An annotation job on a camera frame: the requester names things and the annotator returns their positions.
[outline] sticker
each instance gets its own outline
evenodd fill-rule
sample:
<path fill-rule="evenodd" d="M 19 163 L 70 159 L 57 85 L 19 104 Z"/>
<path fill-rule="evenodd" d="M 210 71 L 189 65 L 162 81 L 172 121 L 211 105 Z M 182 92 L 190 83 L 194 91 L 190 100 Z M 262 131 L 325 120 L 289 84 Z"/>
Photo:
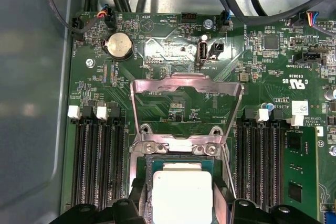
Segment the sticker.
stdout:
<path fill-rule="evenodd" d="M 324 141 L 322 141 L 322 140 L 318 140 L 318 141 L 317 141 L 317 146 L 318 146 L 318 147 L 324 147 Z"/>
<path fill-rule="evenodd" d="M 308 101 L 292 101 L 292 115 L 309 115 Z"/>

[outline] capacitor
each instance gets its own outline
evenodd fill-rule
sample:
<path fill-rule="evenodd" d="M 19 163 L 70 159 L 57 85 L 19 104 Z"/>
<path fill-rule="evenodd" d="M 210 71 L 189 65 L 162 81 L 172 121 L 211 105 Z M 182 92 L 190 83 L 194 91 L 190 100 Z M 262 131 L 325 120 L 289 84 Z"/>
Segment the capacitor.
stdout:
<path fill-rule="evenodd" d="M 133 54 L 133 41 L 125 33 L 114 33 L 103 40 L 102 49 L 116 61 L 127 60 Z"/>
<path fill-rule="evenodd" d="M 214 22 L 211 19 L 206 19 L 203 22 L 203 27 L 207 30 L 210 30 L 214 27 Z"/>
<path fill-rule="evenodd" d="M 336 89 L 328 89 L 325 92 L 324 97 L 329 101 L 336 100 Z"/>
<path fill-rule="evenodd" d="M 269 112 L 274 110 L 274 104 L 273 103 L 267 103 L 264 102 L 263 104 L 261 104 L 260 106 L 262 109 L 267 109 Z"/>

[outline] integrated circuit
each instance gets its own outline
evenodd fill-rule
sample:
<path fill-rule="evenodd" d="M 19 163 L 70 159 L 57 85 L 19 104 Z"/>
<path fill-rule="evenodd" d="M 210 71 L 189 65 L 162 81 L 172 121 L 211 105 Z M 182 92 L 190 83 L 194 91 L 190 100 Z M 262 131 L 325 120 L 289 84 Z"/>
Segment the integrated circuit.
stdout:
<path fill-rule="evenodd" d="M 279 49 L 279 37 L 277 35 L 265 35 L 264 48 L 278 50 Z"/>
<path fill-rule="evenodd" d="M 288 197 L 297 202 L 302 202 L 302 187 L 290 182 L 288 184 Z"/>
<path fill-rule="evenodd" d="M 301 150 L 301 135 L 298 133 L 287 133 L 287 146 L 290 149 L 300 151 Z"/>

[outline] white label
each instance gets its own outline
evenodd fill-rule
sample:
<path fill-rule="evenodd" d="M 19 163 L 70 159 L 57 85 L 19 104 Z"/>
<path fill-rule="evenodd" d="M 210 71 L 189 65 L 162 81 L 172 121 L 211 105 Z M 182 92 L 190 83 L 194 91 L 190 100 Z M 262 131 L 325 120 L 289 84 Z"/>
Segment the white label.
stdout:
<path fill-rule="evenodd" d="M 292 115 L 309 115 L 308 101 L 292 101 Z"/>

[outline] cable connector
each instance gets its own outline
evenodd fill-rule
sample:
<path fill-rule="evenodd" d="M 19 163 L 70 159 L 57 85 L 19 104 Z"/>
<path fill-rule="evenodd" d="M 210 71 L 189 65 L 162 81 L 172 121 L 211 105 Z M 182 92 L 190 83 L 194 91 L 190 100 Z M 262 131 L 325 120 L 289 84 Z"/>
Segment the cable connector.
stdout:
<path fill-rule="evenodd" d="M 290 26 L 313 26 L 319 12 L 300 12 L 290 19 Z"/>
<path fill-rule="evenodd" d="M 231 15 L 230 12 L 224 10 L 219 15 L 219 20 L 217 22 L 218 26 L 218 32 L 219 33 L 225 33 L 230 28 L 230 20 Z"/>

